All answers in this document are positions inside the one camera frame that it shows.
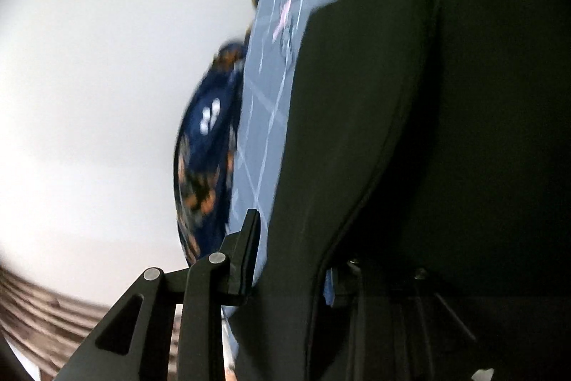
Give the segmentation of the navy floral blanket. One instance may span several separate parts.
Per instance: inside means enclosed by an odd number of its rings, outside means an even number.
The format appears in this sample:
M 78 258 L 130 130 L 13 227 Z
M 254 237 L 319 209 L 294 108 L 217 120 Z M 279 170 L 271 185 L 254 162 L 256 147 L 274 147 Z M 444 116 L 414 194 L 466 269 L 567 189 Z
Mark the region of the navy floral blanket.
M 179 240 L 192 266 L 227 235 L 243 74 L 252 30 L 216 52 L 185 110 L 173 159 Z

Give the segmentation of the blue checked bedsheet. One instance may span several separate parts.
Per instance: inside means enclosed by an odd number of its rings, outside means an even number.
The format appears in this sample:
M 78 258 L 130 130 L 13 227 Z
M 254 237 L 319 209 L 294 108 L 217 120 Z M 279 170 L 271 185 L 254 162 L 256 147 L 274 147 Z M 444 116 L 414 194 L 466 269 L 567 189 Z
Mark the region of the blue checked bedsheet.
M 261 0 L 232 210 L 261 213 L 230 313 L 242 380 L 513 371 L 505 227 L 526 158 L 506 0 Z

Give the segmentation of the brown wooden headboard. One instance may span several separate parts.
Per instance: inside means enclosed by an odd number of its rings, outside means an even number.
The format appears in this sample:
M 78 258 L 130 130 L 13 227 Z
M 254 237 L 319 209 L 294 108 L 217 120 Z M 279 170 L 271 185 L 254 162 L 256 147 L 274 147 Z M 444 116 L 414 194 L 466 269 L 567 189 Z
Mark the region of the brown wooden headboard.
M 187 273 L 148 269 L 111 307 L 1 271 L 1 331 L 56 380 L 166 380 Z

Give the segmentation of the black pants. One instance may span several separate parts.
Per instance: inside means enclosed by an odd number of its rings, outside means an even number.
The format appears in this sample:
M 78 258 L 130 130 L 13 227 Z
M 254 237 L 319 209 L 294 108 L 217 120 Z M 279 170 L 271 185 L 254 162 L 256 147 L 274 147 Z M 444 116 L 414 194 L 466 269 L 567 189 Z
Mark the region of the black pants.
M 293 76 L 241 380 L 570 376 L 570 0 L 334 0 Z

